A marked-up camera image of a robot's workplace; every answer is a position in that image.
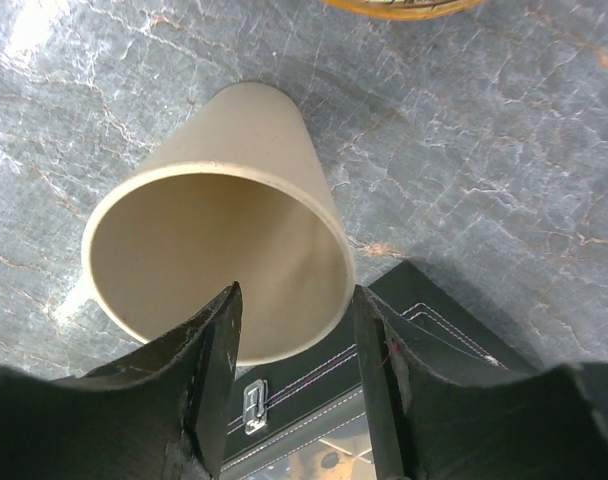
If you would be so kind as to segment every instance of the cup rim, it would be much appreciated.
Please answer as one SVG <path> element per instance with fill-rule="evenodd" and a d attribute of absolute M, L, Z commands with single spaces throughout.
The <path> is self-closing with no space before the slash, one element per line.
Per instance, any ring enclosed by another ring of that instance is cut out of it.
<path fill-rule="evenodd" d="M 315 199 L 315 197 L 305 192 L 301 188 L 297 187 L 296 185 L 285 181 L 283 178 L 254 167 L 239 165 L 236 163 L 193 161 L 174 163 L 171 165 L 165 165 L 150 170 L 145 170 L 131 176 L 130 178 L 117 185 L 113 190 L 108 193 L 108 195 L 106 195 L 100 201 L 100 203 L 95 207 L 95 209 L 91 213 L 88 222 L 86 223 L 86 227 L 84 228 L 84 233 L 82 235 L 81 256 L 82 275 L 83 277 L 85 277 L 86 281 L 91 286 L 93 298 L 95 299 L 95 301 L 97 301 L 102 310 L 109 316 L 109 318 L 114 323 L 116 323 L 131 337 L 142 343 L 148 343 L 152 340 L 147 339 L 142 335 L 138 334 L 130 326 L 124 323 L 124 321 L 122 321 L 122 319 L 115 313 L 115 311 L 110 307 L 110 305 L 102 295 L 93 276 L 93 267 L 91 262 L 93 239 L 95 236 L 95 232 L 97 231 L 97 228 L 99 227 L 99 224 L 101 223 L 104 216 L 115 205 L 117 205 L 117 203 L 121 199 L 126 197 L 128 194 L 149 183 L 153 183 L 166 178 L 194 174 L 223 175 L 243 178 L 246 180 L 260 183 L 270 188 L 274 188 L 280 191 L 281 193 L 288 195 L 294 200 L 300 202 L 311 212 L 313 212 L 322 221 L 326 228 L 331 232 L 333 238 L 335 238 L 335 241 L 337 242 L 340 248 L 342 258 L 344 260 L 344 266 L 346 268 L 347 278 L 346 286 L 344 289 L 343 301 L 341 302 L 339 309 L 335 314 L 335 317 L 323 330 L 321 330 L 314 338 L 312 338 L 308 342 L 300 345 L 298 348 L 293 349 L 287 353 L 281 355 L 274 355 L 271 357 L 248 359 L 238 358 L 238 365 L 248 367 L 261 365 L 263 363 L 271 363 L 279 360 L 284 360 L 307 350 L 308 348 L 312 347 L 313 345 L 321 341 L 323 338 L 325 338 L 342 320 L 342 317 L 344 316 L 348 308 L 351 298 L 353 297 L 353 291 L 355 289 L 355 260 L 348 242 L 348 238 L 344 232 L 344 229 L 342 228 L 342 225 L 340 224 L 339 218 L 336 216 L 335 212 L 329 212 L 325 207 L 323 207 L 321 203 L 317 199 Z"/>

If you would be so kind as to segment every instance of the marble surface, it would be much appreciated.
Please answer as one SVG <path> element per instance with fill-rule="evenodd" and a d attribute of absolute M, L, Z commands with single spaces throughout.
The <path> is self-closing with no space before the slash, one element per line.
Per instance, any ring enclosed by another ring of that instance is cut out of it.
<path fill-rule="evenodd" d="M 0 362 L 137 344 L 89 299 L 98 201 L 243 80 L 301 107 L 368 282 L 412 258 L 540 365 L 608 357 L 608 0 L 424 23 L 318 0 L 0 1 Z"/>

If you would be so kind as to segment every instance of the wicker basket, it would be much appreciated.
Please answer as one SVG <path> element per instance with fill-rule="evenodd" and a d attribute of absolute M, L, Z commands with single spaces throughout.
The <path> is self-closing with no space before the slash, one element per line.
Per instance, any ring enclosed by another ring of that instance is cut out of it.
<path fill-rule="evenodd" d="M 324 0 L 334 7 L 387 20 L 427 20 L 479 5 L 484 0 Z"/>

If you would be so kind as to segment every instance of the beige cup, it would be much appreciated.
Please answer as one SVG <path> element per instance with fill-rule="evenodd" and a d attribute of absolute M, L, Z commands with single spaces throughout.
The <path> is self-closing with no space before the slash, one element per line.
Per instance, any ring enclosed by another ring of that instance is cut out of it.
<path fill-rule="evenodd" d="M 242 366 L 319 342 L 355 284 L 300 112 L 255 83 L 218 93 L 100 202 L 82 262 L 103 310 L 142 342 L 239 281 Z"/>

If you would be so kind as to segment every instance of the gray marble countertop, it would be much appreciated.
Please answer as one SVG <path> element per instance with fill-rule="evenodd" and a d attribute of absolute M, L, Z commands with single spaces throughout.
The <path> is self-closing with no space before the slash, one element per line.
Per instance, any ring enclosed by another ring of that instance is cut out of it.
<path fill-rule="evenodd" d="M 608 357 L 608 0 L 423 23 L 318 0 L 0 1 L 0 362 L 137 346 L 89 298 L 98 201 L 221 88 L 300 106 L 361 282 L 401 258 L 532 361 Z"/>

